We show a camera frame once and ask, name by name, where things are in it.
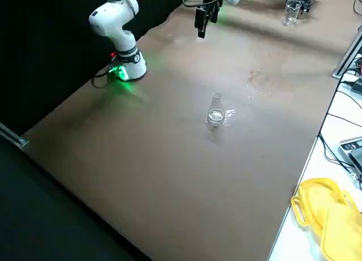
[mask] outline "green led light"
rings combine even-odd
[[[128,76],[126,70],[124,69],[123,66],[119,65],[119,66],[115,66],[112,67],[109,70],[109,73],[113,73],[116,77],[120,78],[121,80],[128,80],[130,77]]]

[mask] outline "water spill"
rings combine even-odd
[[[235,109],[229,109],[225,111],[225,119],[231,118],[234,114],[236,114]]]

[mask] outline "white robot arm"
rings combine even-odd
[[[146,62],[137,48],[135,37],[130,31],[123,30],[138,12],[137,0],[107,0],[89,16],[93,30],[113,42],[122,80],[138,79],[146,73]]]

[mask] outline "electronic device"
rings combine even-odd
[[[362,148],[353,149],[350,152],[350,159],[359,171],[359,174],[362,175]]]
[[[93,30],[113,42],[117,56],[111,70],[124,81],[141,78],[146,73],[146,62],[134,35],[123,30],[138,12],[137,0],[107,0],[89,16]]]
[[[358,174],[362,174],[362,137],[341,141],[339,147],[344,159],[353,163]]]
[[[362,95],[362,78],[359,77],[358,80],[354,83],[354,85],[351,88],[351,91]]]

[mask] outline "glass flask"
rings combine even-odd
[[[225,120],[225,110],[221,104],[220,93],[214,93],[213,101],[211,102],[207,119],[210,124],[215,126],[223,124]]]

